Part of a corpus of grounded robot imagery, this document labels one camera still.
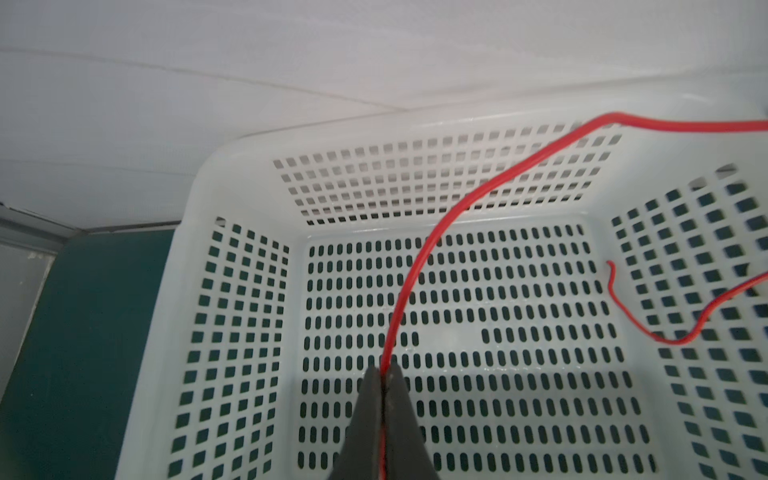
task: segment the red wire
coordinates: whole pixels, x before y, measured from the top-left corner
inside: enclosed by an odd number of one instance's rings
[[[491,180],[487,181],[483,185],[475,188],[462,198],[445,216],[438,222],[432,233],[429,234],[426,242],[422,246],[419,255],[411,266],[411,271],[408,272],[406,281],[402,285],[400,294],[397,297],[397,304],[395,305],[395,312],[392,314],[392,320],[389,323],[389,331],[386,335],[386,341],[384,342],[384,352],[382,354],[381,373],[382,378],[386,375],[389,365],[392,362],[392,351],[395,349],[395,341],[397,340],[397,330],[400,328],[400,323],[403,320],[403,316],[406,311],[406,304],[408,298],[413,291],[413,287],[416,284],[416,280],[419,279],[419,273],[421,273],[424,264],[429,258],[429,254],[435,248],[435,245],[440,240],[440,237],[445,233],[448,227],[456,221],[459,215],[468,210],[476,201],[483,198],[491,190],[495,190],[501,185],[511,181],[525,171],[528,171],[546,160],[553,154],[564,150],[569,145],[575,143],[580,138],[591,132],[597,130],[600,127],[610,124],[622,124],[628,127],[643,128],[645,130],[655,131],[667,131],[667,132],[684,132],[684,133],[729,133],[729,132],[750,132],[750,131],[768,131],[768,121],[755,120],[755,121],[665,121],[654,120],[653,118],[638,117],[636,115],[625,114],[621,112],[614,112],[601,115],[600,117],[593,118],[587,123],[581,125],[579,128],[572,132],[563,135],[557,140],[553,141],[546,147],[542,148],[538,152],[534,153],[530,157],[526,158],[519,164],[513,165],[508,170],[501,172]]]
[[[696,321],[696,326],[694,327],[694,329],[692,329],[686,336],[684,336],[681,339],[668,340],[662,336],[659,336],[651,332],[649,329],[645,328],[645,326],[643,326],[640,322],[637,321],[636,318],[634,318],[634,316],[632,315],[632,312],[630,312],[629,309],[626,306],[624,306],[621,300],[619,300],[619,297],[616,296],[616,293],[614,292],[614,281],[616,280],[616,264],[613,263],[611,260],[609,260],[608,265],[611,266],[611,278],[608,280],[608,293],[611,295],[611,298],[614,299],[614,302],[624,312],[624,315],[626,315],[627,318],[632,323],[634,323],[634,325],[638,329],[640,329],[642,333],[645,333],[646,335],[656,340],[657,342],[666,343],[667,345],[685,345],[687,343],[693,342],[696,339],[696,337],[699,336],[699,334],[701,333],[701,330],[704,329],[704,324],[707,323],[707,320],[714,313],[714,311],[720,307],[720,305],[734,298],[736,295],[740,293],[744,293],[744,291],[752,288],[758,283],[768,280],[768,272],[765,272],[762,275],[755,276],[754,278],[747,280],[746,282],[742,283],[736,288],[728,290],[722,295],[719,295],[717,298],[715,298],[715,300],[712,300],[709,303],[709,305],[707,305],[707,307],[703,310],[703,312],[701,312],[699,319]]]
[[[424,264],[429,258],[429,254],[432,252],[432,250],[434,250],[435,245],[437,245],[438,241],[440,240],[440,237],[442,237],[442,235],[451,226],[451,224],[456,221],[458,216],[463,214],[466,210],[469,210],[469,208],[476,201],[483,198],[486,194],[488,194],[492,190],[495,190],[501,185],[511,181],[518,175],[523,174],[528,170],[531,170],[533,167],[540,164],[542,161],[558,153],[559,151],[564,150],[571,144],[578,141],[580,138],[590,134],[591,132],[597,130],[600,127],[603,127],[605,125],[610,125],[610,124],[622,124],[628,127],[643,128],[645,130],[677,132],[677,133],[715,134],[715,133],[731,133],[731,132],[768,131],[768,121],[765,121],[765,120],[701,121],[701,122],[699,121],[665,121],[665,120],[655,120],[653,118],[638,117],[637,115],[630,115],[630,114],[625,114],[621,112],[613,112],[613,113],[608,113],[608,114],[604,114],[599,117],[593,118],[587,123],[581,125],[579,128],[576,128],[572,132],[566,135],[563,135],[562,137],[553,141],[552,143],[545,146],[544,148],[534,153],[530,157],[526,158],[519,164],[513,165],[508,170],[501,172],[499,175],[496,175],[491,180],[475,188],[473,191],[466,194],[464,198],[462,198],[456,205],[454,205],[453,208],[449,210],[448,213],[446,213],[445,216],[438,222],[438,224],[435,225],[435,228],[432,229],[432,232],[429,234],[429,237],[427,237],[427,240],[424,242],[424,245],[422,246],[421,251],[419,251],[419,255],[414,260],[413,265],[411,266],[411,270],[408,272],[406,281],[403,283],[402,289],[400,290],[400,294],[397,297],[397,304],[395,305],[395,311],[392,314],[392,320],[389,323],[389,331],[387,332],[386,341],[384,342],[384,352],[382,354],[382,361],[381,361],[382,380],[384,380],[385,375],[389,370],[389,366],[392,363],[392,351],[395,349],[395,342],[397,340],[397,331],[400,328],[400,323],[405,319],[404,315],[406,312],[406,305],[408,303],[408,298],[410,297],[411,292],[413,291],[413,287],[416,284],[416,280],[419,278],[419,274],[421,273],[422,268],[424,268]],[[640,328],[644,333],[646,333],[647,335],[651,336],[652,338],[654,338],[659,342],[664,342],[671,345],[683,345],[684,343],[688,343],[693,339],[695,339],[696,336],[703,329],[703,325],[707,321],[707,318],[709,318],[712,312],[716,310],[721,303],[727,300],[730,300],[731,298],[738,295],[739,293],[742,293],[744,290],[749,289],[751,286],[757,285],[758,283],[768,279],[768,272],[766,272],[763,275],[753,278],[745,283],[742,283],[738,287],[732,290],[729,290],[728,292],[725,292],[723,295],[718,296],[715,300],[713,300],[707,306],[706,309],[704,309],[704,311],[701,314],[701,318],[699,318],[699,321],[697,322],[696,326],[694,327],[693,330],[691,330],[690,333],[688,333],[685,337],[679,340],[666,340],[659,336],[654,335],[652,332],[645,329],[632,316],[632,314],[629,312],[627,307],[625,307],[619,301],[619,299],[616,297],[613,291],[613,283],[616,277],[616,268],[613,262],[609,261],[608,263],[611,265],[611,280],[609,281],[609,284],[608,284],[608,291],[610,292],[611,297],[614,299],[614,302],[616,302],[616,304],[624,311],[624,313],[627,314],[627,317],[629,317],[632,323],[634,323],[635,326]],[[382,436],[382,444],[385,441],[386,439]],[[386,463],[385,452],[386,452],[385,446],[382,445],[380,459],[379,459],[380,480],[386,480],[386,467],[383,466]]]

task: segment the red cable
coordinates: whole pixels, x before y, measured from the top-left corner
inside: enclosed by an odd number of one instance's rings
[[[513,165],[508,170],[501,172],[499,175],[496,175],[491,180],[485,182],[483,185],[475,188],[473,191],[466,194],[464,198],[462,198],[456,205],[454,205],[454,207],[445,214],[445,216],[438,222],[438,224],[435,225],[432,233],[429,234],[426,242],[424,242],[419,255],[414,260],[413,265],[411,266],[411,271],[408,272],[406,281],[403,283],[400,294],[397,297],[395,312],[392,314],[392,320],[389,323],[389,331],[387,332],[386,341],[384,342],[384,352],[382,354],[381,362],[382,378],[384,375],[386,375],[386,372],[389,369],[389,365],[392,362],[392,351],[395,349],[397,330],[400,328],[400,323],[403,320],[403,316],[405,315],[408,298],[413,291],[416,280],[419,278],[419,273],[421,273],[424,264],[429,258],[429,254],[435,248],[438,240],[440,240],[440,237],[442,237],[448,227],[450,227],[451,224],[456,221],[459,215],[464,213],[465,210],[468,210],[476,201],[483,198],[488,192],[495,190],[501,185],[511,181],[518,175],[532,169],[553,154],[556,154],[559,151],[564,150],[569,145],[575,143],[583,136],[590,134],[600,127],[610,124],[622,124],[627,125],[628,127],[643,128],[646,130],[682,133],[713,134],[729,132],[768,131],[768,121],[766,120],[711,122],[665,121],[654,120],[653,118],[638,117],[636,115],[624,114],[621,112],[608,113],[601,115],[600,117],[593,118],[587,123],[581,125],[579,128],[553,141],[519,164]]]
[[[576,141],[578,141],[580,138],[590,134],[591,132],[597,130],[600,127],[603,127],[605,125],[610,125],[610,124],[622,124],[628,127],[643,128],[645,130],[678,132],[678,133],[716,134],[716,133],[730,133],[730,132],[768,131],[768,121],[765,121],[765,120],[701,121],[701,122],[699,121],[665,121],[665,120],[654,120],[653,118],[638,117],[636,115],[630,115],[630,114],[625,114],[621,112],[613,112],[613,113],[608,113],[608,114],[604,114],[599,117],[593,118],[587,123],[581,125],[579,128],[576,128],[572,132],[566,135],[563,135],[562,137],[553,141],[552,143],[545,146],[544,148],[534,153],[530,157],[526,158],[519,164],[513,165],[508,170],[501,172],[499,175],[496,175],[491,180],[475,188],[473,191],[466,194],[464,198],[462,198],[456,205],[454,205],[453,208],[449,210],[448,213],[446,213],[445,216],[438,222],[438,224],[435,225],[435,228],[432,229],[432,232],[429,234],[429,237],[427,237],[427,240],[424,242],[424,245],[422,246],[421,251],[419,251],[419,255],[414,260],[413,265],[411,266],[411,270],[408,272],[406,281],[403,283],[402,289],[400,290],[400,294],[397,297],[397,304],[395,305],[395,311],[392,314],[392,319],[390,320],[390,323],[389,323],[389,331],[387,332],[386,341],[384,342],[384,352],[382,354],[382,361],[381,361],[382,380],[384,380],[387,370],[389,370],[389,365],[392,363],[392,351],[395,349],[397,331],[400,328],[400,323],[405,319],[404,315],[406,312],[406,304],[408,303],[408,298],[410,297],[411,292],[413,291],[413,287],[416,284],[416,280],[419,278],[419,274],[421,273],[422,268],[424,268],[424,264],[429,258],[429,254],[432,252],[432,250],[435,249],[435,245],[437,245],[438,241],[440,240],[440,237],[442,237],[442,235],[451,226],[451,224],[456,221],[458,216],[464,213],[466,210],[469,210],[469,208],[476,201],[483,198],[487,193],[511,181],[518,175],[523,174],[528,170],[531,170],[533,167],[540,164],[542,161],[546,160],[550,156],[558,153],[561,150],[564,150],[571,144],[576,143]],[[666,340],[659,336],[654,335],[652,332],[649,332],[647,329],[645,329],[632,316],[632,314],[629,312],[627,307],[625,307],[619,301],[619,299],[616,297],[613,291],[613,283],[616,277],[615,265],[611,261],[609,261],[608,263],[611,265],[611,279],[608,284],[608,291],[610,292],[611,297],[614,299],[614,302],[616,302],[616,304],[624,311],[624,313],[627,314],[627,317],[629,317],[632,323],[634,323],[635,326],[640,328],[644,333],[646,333],[647,335],[651,336],[652,338],[654,338],[659,342],[669,343],[671,345],[683,345],[684,343],[688,343],[693,339],[695,339],[696,336],[703,329],[703,325],[707,321],[707,318],[709,318],[712,312],[716,310],[721,303],[727,300],[730,300],[731,298],[738,295],[739,293],[742,293],[744,290],[747,290],[750,287],[757,285],[758,283],[768,279],[768,272],[766,272],[763,275],[753,278],[745,283],[742,283],[738,287],[732,290],[729,290],[728,292],[725,292],[723,295],[718,296],[715,300],[713,300],[707,306],[706,309],[704,309],[704,311],[701,314],[701,317],[699,318],[699,321],[697,322],[696,326],[694,327],[693,330],[691,330],[690,333],[688,333],[685,337],[679,340]],[[382,444],[385,441],[386,439],[383,435]],[[379,459],[380,460],[380,464],[379,464],[380,480],[386,480],[386,467],[383,467],[383,465],[385,465],[386,463],[385,452],[386,452],[386,448],[384,445],[382,445],[381,452],[380,452],[380,459]]]
[[[634,323],[634,325],[638,329],[640,329],[642,333],[645,333],[646,335],[656,340],[657,342],[666,343],[667,345],[685,345],[687,343],[693,342],[696,339],[696,337],[699,336],[699,334],[701,333],[701,330],[704,329],[704,324],[707,323],[707,320],[714,313],[714,311],[720,307],[720,305],[734,298],[736,295],[740,293],[744,293],[744,291],[752,288],[758,283],[768,280],[768,272],[765,272],[762,275],[755,276],[754,278],[747,280],[746,282],[742,283],[736,288],[728,290],[722,295],[719,295],[717,298],[715,298],[715,300],[712,300],[709,303],[709,305],[707,305],[707,307],[703,310],[703,312],[701,312],[701,315],[699,315],[699,319],[696,321],[696,326],[686,336],[677,340],[667,340],[664,337],[659,336],[651,332],[649,329],[645,328],[645,326],[643,326],[640,322],[637,321],[636,318],[634,318],[634,316],[632,315],[632,312],[630,312],[629,309],[626,306],[624,306],[621,300],[619,300],[619,297],[616,296],[616,293],[614,292],[614,281],[616,280],[616,264],[613,263],[611,260],[609,260],[608,265],[611,266],[611,278],[608,280],[608,294],[611,295],[611,298],[614,299],[614,302],[624,312],[624,315],[626,315],[627,318],[632,323]]]

